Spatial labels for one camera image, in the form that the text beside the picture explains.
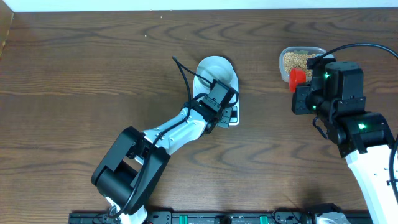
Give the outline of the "red measuring scoop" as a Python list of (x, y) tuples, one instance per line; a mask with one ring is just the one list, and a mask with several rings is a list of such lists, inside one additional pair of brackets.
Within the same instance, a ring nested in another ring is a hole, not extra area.
[(288, 81), (289, 91), (291, 93), (295, 93), (297, 85), (303, 84), (306, 81), (307, 77), (305, 72), (302, 69), (293, 68), (289, 74), (289, 81)]

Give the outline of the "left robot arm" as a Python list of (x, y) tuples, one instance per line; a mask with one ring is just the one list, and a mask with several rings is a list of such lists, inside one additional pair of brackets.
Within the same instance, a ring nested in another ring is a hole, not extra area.
[(91, 176), (91, 183), (110, 203), (108, 218), (143, 223), (146, 201), (154, 191), (171, 155), (182, 146), (227, 128), (236, 105), (201, 95), (186, 102), (176, 117), (160, 126), (122, 131)]

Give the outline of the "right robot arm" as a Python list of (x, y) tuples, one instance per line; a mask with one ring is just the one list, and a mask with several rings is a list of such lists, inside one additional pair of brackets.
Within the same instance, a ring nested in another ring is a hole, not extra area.
[(314, 114), (354, 174), (373, 223), (397, 223), (397, 140), (382, 114), (366, 111), (364, 73), (357, 63), (315, 57), (309, 82), (292, 97), (296, 115)]

